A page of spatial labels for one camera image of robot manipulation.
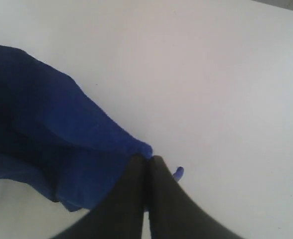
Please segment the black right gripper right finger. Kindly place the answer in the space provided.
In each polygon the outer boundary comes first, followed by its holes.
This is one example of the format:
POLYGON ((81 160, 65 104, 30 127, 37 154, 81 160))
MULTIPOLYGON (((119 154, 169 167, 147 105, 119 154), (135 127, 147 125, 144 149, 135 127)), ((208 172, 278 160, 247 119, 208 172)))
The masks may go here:
POLYGON ((153 239, 239 239, 184 192, 160 156, 147 163, 146 204, 153 239))

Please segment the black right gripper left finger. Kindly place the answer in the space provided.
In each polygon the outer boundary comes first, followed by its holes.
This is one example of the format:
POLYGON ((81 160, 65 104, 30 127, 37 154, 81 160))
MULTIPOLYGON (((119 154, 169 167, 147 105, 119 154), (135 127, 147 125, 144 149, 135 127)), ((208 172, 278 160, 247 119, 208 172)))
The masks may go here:
POLYGON ((146 160, 134 155, 106 198, 55 239, 140 239, 146 160))

